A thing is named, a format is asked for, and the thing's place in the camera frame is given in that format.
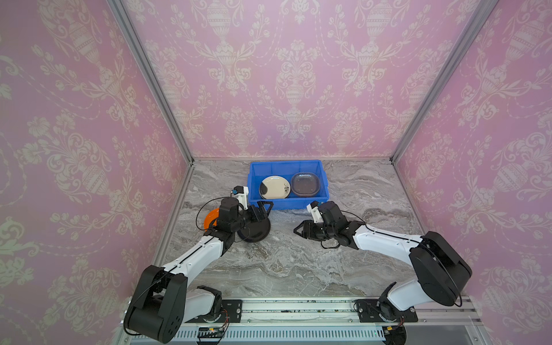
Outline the cream plate with flowers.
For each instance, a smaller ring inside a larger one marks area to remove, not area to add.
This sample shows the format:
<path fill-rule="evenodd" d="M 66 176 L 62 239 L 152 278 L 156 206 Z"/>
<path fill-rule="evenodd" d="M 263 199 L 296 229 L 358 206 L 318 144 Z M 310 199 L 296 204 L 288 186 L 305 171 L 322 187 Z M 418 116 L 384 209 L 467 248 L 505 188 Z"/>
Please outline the cream plate with flowers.
<path fill-rule="evenodd" d="M 260 196 L 264 199 L 285 199 L 291 192 L 290 183 L 279 175 L 265 178 L 260 184 Z"/>

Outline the brownish glass plate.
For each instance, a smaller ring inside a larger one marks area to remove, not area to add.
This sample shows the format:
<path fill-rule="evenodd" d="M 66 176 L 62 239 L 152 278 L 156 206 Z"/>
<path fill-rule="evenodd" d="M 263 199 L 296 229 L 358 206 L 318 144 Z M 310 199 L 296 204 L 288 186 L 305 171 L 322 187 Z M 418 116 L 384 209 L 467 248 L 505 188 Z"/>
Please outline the brownish glass plate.
<path fill-rule="evenodd" d="M 290 187 L 298 197 L 310 198 L 318 194 L 321 182 L 319 177 L 312 172 L 300 172 L 292 177 Z"/>

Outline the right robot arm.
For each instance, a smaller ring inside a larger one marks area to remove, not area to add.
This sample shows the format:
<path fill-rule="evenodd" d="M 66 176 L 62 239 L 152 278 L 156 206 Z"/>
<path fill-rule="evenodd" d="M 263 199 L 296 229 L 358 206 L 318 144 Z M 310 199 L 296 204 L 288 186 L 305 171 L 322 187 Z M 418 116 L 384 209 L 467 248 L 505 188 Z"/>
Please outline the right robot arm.
<path fill-rule="evenodd" d="M 414 278 L 389 284 L 378 298 L 375 310 L 384 321 L 395 322 L 403 312 L 431 301 L 462 306 L 461 293 L 473 271 L 441 234 L 407 235 L 371 226 L 358 216 L 349 220 L 333 201 L 313 202 L 307 210 L 312 218 L 294 228 L 294 234 L 319 243 L 334 240 L 337 248 L 380 253 L 412 267 Z"/>

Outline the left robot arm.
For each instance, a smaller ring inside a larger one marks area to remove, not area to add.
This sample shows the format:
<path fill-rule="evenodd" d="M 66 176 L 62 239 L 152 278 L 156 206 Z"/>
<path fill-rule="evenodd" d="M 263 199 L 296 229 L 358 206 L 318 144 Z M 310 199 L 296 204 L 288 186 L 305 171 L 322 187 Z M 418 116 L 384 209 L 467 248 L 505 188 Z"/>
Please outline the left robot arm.
<path fill-rule="evenodd" d="M 206 220 L 204 235 L 190 250 L 161 266 L 151 265 L 141 274 L 123 320 L 129 336 L 146 336 L 170 342 L 182 323 L 194 319 L 221 322 L 215 334 L 224 336 L 230 316 L 223 308 L 221 291 L 190 284 L 221 258 L 237 238 L 256 243 L 270 233 L 271 201 L 249 205 L 242 196 L 219 199 L 218 214 Z"/>

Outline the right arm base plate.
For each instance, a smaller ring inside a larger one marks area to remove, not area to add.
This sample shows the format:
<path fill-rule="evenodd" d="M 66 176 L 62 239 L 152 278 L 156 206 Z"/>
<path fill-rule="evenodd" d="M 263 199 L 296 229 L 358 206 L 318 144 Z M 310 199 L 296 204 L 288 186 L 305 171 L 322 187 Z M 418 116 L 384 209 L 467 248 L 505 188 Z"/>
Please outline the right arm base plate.
<path fill-rule="evenodd" d="M 353 303 L 361 323 L 416 323 L 418 316 L 415 309 L 400 311 L 389 303 L 381 303 L 378 299 L 357 299 Z"/>

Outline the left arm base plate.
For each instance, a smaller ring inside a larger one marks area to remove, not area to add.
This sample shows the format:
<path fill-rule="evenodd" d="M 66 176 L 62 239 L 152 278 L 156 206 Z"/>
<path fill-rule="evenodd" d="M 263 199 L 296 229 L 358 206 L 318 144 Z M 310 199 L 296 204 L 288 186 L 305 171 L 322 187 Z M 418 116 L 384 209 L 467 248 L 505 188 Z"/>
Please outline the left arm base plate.
<path fill-rule="evenodd" d="M 224 299 L 221 306 L 217 308 L 219 312 L 217 316 L 206 314 L 197 316 L 187 323 L 223 323 L 229 320 L 230 323 L 241 323 L 243 300 L 241 299 Z"/>

